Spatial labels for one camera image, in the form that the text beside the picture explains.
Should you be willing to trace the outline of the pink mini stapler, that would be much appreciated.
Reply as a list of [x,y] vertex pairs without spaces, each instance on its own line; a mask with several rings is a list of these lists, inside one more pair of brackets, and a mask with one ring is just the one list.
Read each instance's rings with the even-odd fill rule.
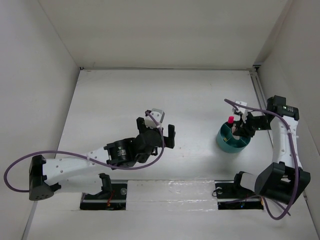
[[233,136],[236,136],[236,134],[235,134],[236,130],[237,130],[237,128],[235,126],[233,126],[231,128],[231,133],[232,133]]

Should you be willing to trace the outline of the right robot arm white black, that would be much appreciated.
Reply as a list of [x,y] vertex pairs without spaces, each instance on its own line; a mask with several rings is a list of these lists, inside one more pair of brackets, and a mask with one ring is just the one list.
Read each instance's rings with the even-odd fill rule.
[[273,145],[271,164],[258,175],[237,173],[231,184],[232,193],[243,197],[251,191],[285,205],[293,204],[311,181],[297,151],[298,108],[287,105],[286,98],[278,95],[267,100],[260,116],[254,116],[255,109],[245,102],[236,101],[232,106],[240,116],[234,124],[234,136],[252,138],[257,131],[271,131]]

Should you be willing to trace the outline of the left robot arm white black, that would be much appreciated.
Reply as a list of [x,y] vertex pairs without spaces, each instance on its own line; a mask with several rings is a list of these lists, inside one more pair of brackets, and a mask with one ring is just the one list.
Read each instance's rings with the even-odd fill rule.
[[59,151],[62,158],[45,158],[46,151],[32,154],[28,198],[41,201],[58,192],[82,192],[107,198],[111,180],[106,169],[135,171],[157,163],[165,148],[175,147],[175,126],[164,135],[162,121],[153,117],[136,120],[138,135],[125,138],[87,153]]

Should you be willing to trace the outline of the pink capped black highlighter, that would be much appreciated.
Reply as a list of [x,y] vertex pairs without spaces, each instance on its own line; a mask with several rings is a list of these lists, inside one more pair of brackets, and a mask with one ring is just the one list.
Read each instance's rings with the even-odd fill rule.
[[229,126],[233,126],[234,123],[235,123],[235,117],[234,116],[229,116],[228,120],[227,120],[227,124]]

